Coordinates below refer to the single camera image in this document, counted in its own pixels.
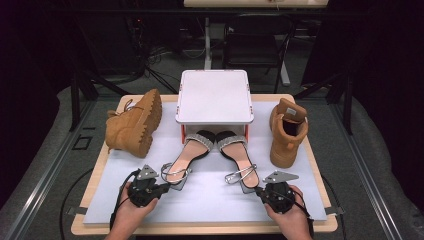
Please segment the white desk leg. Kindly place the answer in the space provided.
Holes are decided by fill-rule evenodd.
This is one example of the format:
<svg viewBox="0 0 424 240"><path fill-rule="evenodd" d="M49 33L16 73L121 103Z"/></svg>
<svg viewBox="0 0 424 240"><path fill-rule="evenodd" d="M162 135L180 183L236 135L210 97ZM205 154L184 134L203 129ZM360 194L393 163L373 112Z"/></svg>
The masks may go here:
<svg viewBox="0 0 424 240"><path fill-rule="evenodd" d="M205 37L205 62L204 69L211 70L212 68L212 53L211 53L211 39L210 39L210 23L209 18L205 18L204 24L204 37Z"/></svg>

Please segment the tan suede boot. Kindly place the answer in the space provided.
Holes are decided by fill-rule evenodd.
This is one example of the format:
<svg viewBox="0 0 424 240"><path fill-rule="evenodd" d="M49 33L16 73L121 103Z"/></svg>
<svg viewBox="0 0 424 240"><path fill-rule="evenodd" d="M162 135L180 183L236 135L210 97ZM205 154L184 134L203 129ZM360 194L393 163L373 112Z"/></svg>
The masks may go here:
<svg viewBox="0 0 424 240"><path fill-rule="evenodd" d="M137 103L129 99L122 112L108 111L105 143L145 158L153 142L152 133L162 118L162 101L158 89L148 91Z"/></svg>
<svg viewBox="0 0 424 240"><path fill-rule="evenodd" d="M272 109L269 126L273 137L270 149L272 164L280 168L291 167L309 130L307 111L302 106L281 98Z"/></svg>

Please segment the black folding chair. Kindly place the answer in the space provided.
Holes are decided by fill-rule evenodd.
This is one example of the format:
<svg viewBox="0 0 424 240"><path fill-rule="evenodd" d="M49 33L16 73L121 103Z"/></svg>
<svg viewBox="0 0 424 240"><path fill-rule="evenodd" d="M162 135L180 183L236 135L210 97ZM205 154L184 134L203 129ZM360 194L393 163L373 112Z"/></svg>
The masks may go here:
<svg viewBox="0 0 424 240"><path fill-rule="evenodd" d="M224 25L222 67L277 69L274 92L295 23L277 13L239 14Z"/></svg>

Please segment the black metal stand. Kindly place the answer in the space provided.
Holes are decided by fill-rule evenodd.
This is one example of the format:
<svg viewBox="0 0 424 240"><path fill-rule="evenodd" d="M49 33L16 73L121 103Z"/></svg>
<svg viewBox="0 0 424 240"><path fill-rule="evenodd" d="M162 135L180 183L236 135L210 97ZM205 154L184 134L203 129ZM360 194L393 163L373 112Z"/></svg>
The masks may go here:
<svg viewBox="0 0 424 240"><path fill-rule="evenodd" d="M353 98L353 78L349 73L337 73L321 82L312 84L305 90L294 95L295 99L302 99L310 94L318 91L324 86L330 86L330 90L326 95L328 104L337 104L341 97L343 100L342 124L349 135L352 135L351 114L352 114L352 98Z"/></svg>
<svg viewBox="0 0 424 240"><path fill-rule="evenodd" d="M95 74L89 70L75 70L71 79L71 106L72 106L72 124L71 131L74 131L80 123L80 93L89 101L96 101L99 97L98 91L95 89L94 84L98 83L109 90L119 94L120 96L129 95L129 92L123 90L117 85L109 82L105 78Z"/></svg>

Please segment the black heeled sandal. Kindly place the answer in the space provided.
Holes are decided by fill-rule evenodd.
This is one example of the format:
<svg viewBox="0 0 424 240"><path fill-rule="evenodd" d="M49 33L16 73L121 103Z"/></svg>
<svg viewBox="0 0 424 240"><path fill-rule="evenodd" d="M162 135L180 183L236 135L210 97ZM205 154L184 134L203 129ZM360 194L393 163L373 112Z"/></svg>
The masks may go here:
<svg viewBox="0 0 424 240"><path fill-rule="evenodd" d="M247 151L247 140L233 131L223 131L216 135L217 147L220 153L236 164L237 170L227 174L224 179L227 184L239 183L244 194L255 191L259 185L257 166L250 160Z"/></svg>
<svg viewBox="0 0 424 240"><path fill-rule="evenodd" d="M207 130L185 137L184 146L174 162L163 164L161 178L174 190L181 191L191 173L190 164L204 158L212 150L216 135Z"/></svg>

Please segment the person's right hand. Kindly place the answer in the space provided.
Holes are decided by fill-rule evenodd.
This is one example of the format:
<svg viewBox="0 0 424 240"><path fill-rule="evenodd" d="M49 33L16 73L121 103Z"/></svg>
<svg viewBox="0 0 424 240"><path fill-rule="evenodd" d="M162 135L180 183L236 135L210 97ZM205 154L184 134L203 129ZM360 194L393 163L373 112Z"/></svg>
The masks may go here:
<svg viewBox="0 0 424 240"><path fill-rule="evenodd" d="M268 216L277 223L285 236L288 236L290 232L294 234L300 234L301 232L309 234L307 215L302 210L302 207L305 206L303 193L295 185L291 185L291 188L295 192L296 203L289 211L279 214L274 212L268 204L265 204L264 207Z"/></svg>

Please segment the white shoe rack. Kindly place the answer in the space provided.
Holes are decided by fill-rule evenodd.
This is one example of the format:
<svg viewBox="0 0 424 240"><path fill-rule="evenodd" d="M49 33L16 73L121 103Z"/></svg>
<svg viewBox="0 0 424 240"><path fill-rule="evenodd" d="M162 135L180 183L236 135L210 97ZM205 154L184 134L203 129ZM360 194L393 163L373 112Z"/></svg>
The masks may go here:
<svg viewBox="0 0 424 240"><path fill-rule="evenodd" d="M185 70L181 75L175 120L181 142L200 129L231 129L249 138L254 121L248 75L244 70Z"/></svg>

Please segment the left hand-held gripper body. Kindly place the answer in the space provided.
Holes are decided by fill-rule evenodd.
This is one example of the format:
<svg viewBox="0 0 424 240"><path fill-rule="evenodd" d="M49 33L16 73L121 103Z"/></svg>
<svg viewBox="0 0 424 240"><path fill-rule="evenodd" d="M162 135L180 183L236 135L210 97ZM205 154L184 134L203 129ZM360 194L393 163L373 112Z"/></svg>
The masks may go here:
<svg viewBox="0 0 424 240"><path fill-rule="evenodd" d="M137 207L147 206L154 198L161 195L160 186L156 184L158 174L149 165L138 169L128 189L130 201Z"/></svg>

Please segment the aluminium floor rail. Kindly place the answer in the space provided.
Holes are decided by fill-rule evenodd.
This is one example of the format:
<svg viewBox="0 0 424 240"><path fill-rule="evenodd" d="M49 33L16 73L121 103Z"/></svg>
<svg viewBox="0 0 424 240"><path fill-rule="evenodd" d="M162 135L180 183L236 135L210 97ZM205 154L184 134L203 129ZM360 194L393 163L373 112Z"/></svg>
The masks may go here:
<svg viewBox="0 0 424 240"><path fill-rule="evenodd" d="M344 139L347 141L349 149L353 155L353 164L355 165L359 179L368 195L370 203L376 213L380 225L383 228L386 238L388 240L404 240L374 181L374 178L372 177L355 137L350 135L344 127L342 112L339 106L337 104L329 104L329 108L335 118L337 126L342 132Z"/></svg>
<svg viewBox="0 0 424 240"><path fill-rule="evenodd" d="M104 105L87 102L75 130L68 108L58 118L17 190L0 210L0 240L76 240L71 225L78 213L101 148Z"/></svg>

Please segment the person's left hand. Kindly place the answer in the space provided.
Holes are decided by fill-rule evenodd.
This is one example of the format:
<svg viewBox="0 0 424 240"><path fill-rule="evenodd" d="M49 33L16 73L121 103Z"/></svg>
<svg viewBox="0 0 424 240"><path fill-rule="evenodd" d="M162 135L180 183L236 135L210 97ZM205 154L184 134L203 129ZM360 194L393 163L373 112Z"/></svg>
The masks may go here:
<svg viewBox="0 0 424 240"><path fill-rule="evenodd" d="M118 210L115 214L114 229L129 229L134 231L142 223L144 218L154 210L158 203L158 199L154 198L147 206L137 207L129 200L129 186L130 183L127 182L123 187Z"/></svg>

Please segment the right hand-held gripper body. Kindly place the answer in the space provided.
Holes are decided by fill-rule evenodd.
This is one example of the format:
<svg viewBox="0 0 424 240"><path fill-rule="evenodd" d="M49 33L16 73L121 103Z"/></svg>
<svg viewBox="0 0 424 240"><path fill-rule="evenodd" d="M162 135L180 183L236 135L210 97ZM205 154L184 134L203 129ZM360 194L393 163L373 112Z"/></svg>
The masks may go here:
<svg viewBox="0 0 424 240"><path fill-rule="evenodd" d="M299 176L275 170L263 179L265 183L264 202L268 203L274 212L286 213L295 202L295 193L288 181L296 180Z"/></svg>

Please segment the white table mat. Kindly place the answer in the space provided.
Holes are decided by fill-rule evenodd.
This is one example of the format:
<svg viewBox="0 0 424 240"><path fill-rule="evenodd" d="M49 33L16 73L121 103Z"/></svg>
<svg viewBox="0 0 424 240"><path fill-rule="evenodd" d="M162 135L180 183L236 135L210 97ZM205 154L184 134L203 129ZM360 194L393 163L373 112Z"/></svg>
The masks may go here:
<svg viewBox="0 0 424 240"><path fill-rule="evenodd" d="M248 155L257 165L260 179L277 168L269 160L272 134L269 115L276 105L274 101L253 103L254 121L249 126ZM163 105L159 128L153 133L153 143L146 158L137 158L125 151L111 150L105 169L83 222L85 224L108 223L114 210L119 187L133 171L149 165L159 171L163 164L174 161L180 154L180 125L175 121L176 104ZM226 159L214 148L204 158L195 160L183 189L170 190L147 216L147 223L206 223L267 221L262 201L254 193L245 194L239 184L228 184L224 176L237 170L234 162ZM290 183L303 192L307 210L315 220L325 221L327 215L317 183L307 156L305 144L298 148L297 158L286 170L298 176Z"/></svg>

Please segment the beige desk top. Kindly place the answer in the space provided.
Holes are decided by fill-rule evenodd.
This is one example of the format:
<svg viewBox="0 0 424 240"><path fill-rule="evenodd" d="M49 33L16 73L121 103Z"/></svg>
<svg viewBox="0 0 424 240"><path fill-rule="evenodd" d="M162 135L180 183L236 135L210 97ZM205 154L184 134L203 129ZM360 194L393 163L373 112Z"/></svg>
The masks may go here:
<svg viewBox="0 0 424 240"><path fill-rule="evenodd" d="M193 8L325 8L330 0L183 0Z"/></svg>

